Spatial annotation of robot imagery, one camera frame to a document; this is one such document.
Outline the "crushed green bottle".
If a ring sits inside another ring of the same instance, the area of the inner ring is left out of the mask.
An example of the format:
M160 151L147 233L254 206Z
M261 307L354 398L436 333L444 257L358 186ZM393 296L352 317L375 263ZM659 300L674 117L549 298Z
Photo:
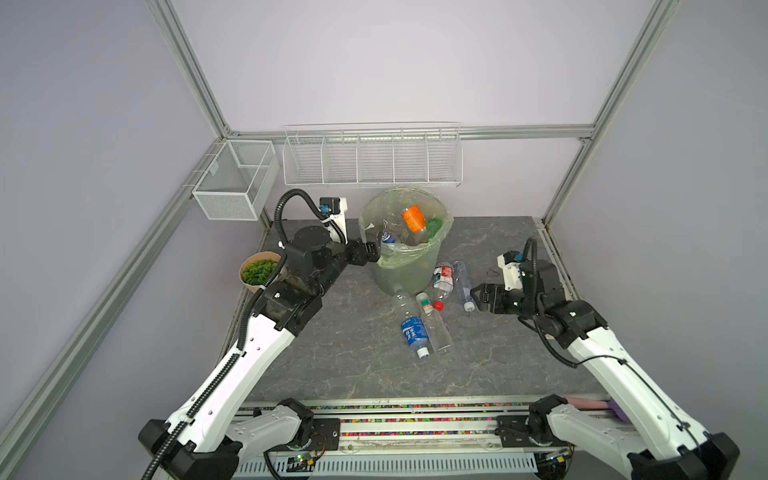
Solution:
M426 229L430 238L434 238L443 226L441 218L429 218L426 221Z

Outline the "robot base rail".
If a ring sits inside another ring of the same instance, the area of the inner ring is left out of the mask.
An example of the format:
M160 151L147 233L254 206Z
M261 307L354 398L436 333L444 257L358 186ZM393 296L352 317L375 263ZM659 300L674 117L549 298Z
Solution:
M534 395L308 400L318 430L308 447L244 461L238 479L616 479L563 441L522 434Z

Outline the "purple pink tool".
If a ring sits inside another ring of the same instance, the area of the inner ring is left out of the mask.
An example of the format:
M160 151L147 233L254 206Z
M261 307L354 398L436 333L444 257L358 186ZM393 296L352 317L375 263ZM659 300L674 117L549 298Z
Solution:
M566 397L566 400L569 404L573 405L575 408L583 411L597 411L597 410L610 410L612 411L622 422L624 423L630 423L631 420L629 419L628 415L624 412L624 410L619 406L619 404L610 399L610 400L594 400L594 399L587 399L582 397Z

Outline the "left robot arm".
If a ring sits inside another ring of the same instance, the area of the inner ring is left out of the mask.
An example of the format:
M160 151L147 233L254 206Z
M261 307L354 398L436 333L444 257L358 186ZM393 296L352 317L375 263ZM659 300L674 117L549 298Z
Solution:
M315 433L313 412L286 399L237 423L235 415L260 378L322 307L349 265L379 258L372 242L349 238L347 201L313 201L301 189L278 200L273 225L283 252L247 302L235 343L203 384L168 419L147 422L139 441L152 459L143 473L174 479L230 479L238 467L275 447L301 448Z

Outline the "right aluminium frame post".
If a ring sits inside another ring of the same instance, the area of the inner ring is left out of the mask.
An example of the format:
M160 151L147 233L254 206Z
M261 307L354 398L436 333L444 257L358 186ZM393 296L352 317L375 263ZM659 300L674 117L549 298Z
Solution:
M653 3L626 60L595 117L592 133L580 140L579 150L542 217L542 224L546 228L550 228L554 224L582 170L607 133L611 121L623 105L680 6L681 1L659 0Z

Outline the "orange label bottle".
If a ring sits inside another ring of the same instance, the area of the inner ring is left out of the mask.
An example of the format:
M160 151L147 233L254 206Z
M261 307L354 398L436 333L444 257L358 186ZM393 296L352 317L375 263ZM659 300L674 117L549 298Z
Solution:
M420 234L422 231L426 230L426 217L417 205L406 207L402 211L401 217L413 234Z

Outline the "clear bottle green cap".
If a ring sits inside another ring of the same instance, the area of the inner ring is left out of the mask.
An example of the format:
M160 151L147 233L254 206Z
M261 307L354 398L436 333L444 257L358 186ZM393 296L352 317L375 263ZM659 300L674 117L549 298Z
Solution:
M422 320L433 351L438 354L447 354L453 346L453 340L440 312L425 292L418 293L416 301L423 310Z

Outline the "white mesh side basket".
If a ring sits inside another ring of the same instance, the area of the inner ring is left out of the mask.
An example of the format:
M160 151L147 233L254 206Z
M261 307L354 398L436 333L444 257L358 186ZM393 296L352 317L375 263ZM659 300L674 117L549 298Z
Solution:
M209 220L259 221L279 170L271 141L225 140L193 196Z

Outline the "blue label bottle white cap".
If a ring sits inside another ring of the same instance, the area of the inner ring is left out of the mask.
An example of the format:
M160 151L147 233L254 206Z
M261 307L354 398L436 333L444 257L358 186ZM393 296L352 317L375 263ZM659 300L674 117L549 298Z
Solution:
M419 359L427 359L430 355L429 338L415 300L407 292L398 290L392 301L407 346Z

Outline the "green artificial plant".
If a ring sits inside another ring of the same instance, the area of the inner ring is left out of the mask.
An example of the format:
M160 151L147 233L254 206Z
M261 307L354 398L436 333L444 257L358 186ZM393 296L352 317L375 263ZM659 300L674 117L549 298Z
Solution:
M240 279L246 285L265 285L277 270L278 265L279 262L274 260L256 260L242 269Z

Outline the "clear bottle blue cap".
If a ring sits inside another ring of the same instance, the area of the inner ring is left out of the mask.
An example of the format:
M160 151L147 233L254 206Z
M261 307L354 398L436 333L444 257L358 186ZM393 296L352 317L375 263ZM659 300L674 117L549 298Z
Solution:
M477 306L471 296L472 283L468 274L466 264L463 260L456 260L453 264L454 280L459 303L467 313L473 312Z

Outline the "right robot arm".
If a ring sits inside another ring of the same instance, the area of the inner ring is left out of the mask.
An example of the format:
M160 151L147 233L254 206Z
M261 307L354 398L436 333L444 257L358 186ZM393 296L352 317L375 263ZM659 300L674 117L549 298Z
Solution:
M563 365L589 371L629 419L628 435L558 395L532 403L518 435L538 446L566 442L627 479L727 479L740 457L725 433L711 433L637 365L607 321L584 300L570 300L557 267L538 257L536 238L497 259L501 284L471 289L477 307L514 315Z

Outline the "small blue label bottle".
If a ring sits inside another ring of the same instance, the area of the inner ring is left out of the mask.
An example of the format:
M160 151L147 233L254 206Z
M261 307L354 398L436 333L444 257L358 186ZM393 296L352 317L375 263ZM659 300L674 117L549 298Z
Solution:
M380 233L380 242L385 247L393 247L400 242L398 235L390 228L383 228Z

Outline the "aluminium frame corner post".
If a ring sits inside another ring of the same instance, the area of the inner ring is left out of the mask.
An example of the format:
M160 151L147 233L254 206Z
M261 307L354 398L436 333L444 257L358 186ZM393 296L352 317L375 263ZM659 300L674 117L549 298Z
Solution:
M147 0L146 5L215 137L229 138L232 131L227 125L173 2Z

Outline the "red label cola bottle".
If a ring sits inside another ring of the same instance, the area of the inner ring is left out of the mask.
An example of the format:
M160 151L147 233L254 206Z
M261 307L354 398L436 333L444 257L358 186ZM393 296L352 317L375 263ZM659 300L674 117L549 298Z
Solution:
M439 262L432 276L433 285L433 306L436 310L442 311L445 303L448 301L454 290L454 269L450 262Z

